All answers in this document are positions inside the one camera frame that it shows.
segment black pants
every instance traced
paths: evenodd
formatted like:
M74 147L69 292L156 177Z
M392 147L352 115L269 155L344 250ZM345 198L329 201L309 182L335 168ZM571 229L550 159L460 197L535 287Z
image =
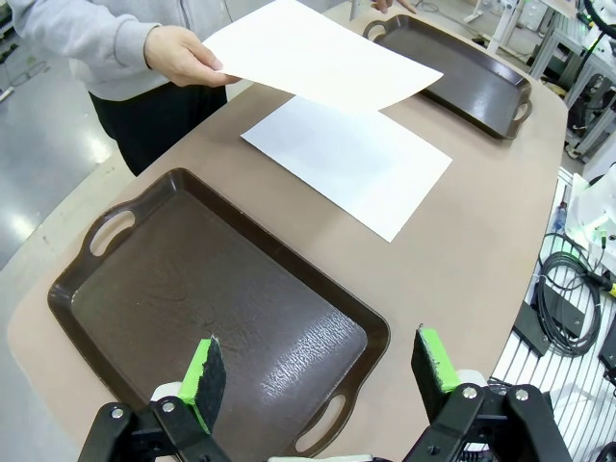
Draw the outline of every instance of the black pants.
M227 102L224 87L180 88L171 83L126 101L93 94L90 98L105 132L117 141L135 175Z

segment tray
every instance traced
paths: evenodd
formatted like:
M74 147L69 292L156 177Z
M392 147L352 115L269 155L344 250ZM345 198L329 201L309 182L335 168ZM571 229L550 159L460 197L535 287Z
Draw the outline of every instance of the tray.
M127 213L135 222L119 230ZM138 409L183 378L199 339L217 335L227 387L214 436L238 461L327 446L390 336L379 315L184 169L98 218L48 302L112 393ZM345 403L332 426L296 450L336 396Z
M530 82L511 69L435 27L400 14L366 26L385 29L374 42L443 72L422 94L462 116L488 135L513 140L530 116Z

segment person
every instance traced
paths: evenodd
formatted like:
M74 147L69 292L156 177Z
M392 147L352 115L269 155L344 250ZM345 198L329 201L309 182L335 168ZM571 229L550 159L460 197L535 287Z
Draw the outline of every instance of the person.
M393 0L374 0L386 12ZM139 175L223 106L237 81L201 42L225 0L9 0L26 39L70 58L103 129ZM407 0L400 4L409 9Z

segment sleeve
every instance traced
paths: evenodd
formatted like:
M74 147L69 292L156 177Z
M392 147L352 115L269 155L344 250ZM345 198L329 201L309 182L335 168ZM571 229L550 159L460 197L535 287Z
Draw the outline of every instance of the sleeve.
M143 46L159 24L112 15L88 0L9 0L18 34L49 50L108 72L145 70Z

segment paper held by hand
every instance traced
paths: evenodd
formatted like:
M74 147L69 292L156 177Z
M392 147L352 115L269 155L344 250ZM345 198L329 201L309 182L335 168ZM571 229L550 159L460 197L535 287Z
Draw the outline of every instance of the paper held by hand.
M387 242L451 162L379 112L351 115L299 97L243 138Z
M296 0L275 0L203 44L222 72L347 112L379 111L443 75Z

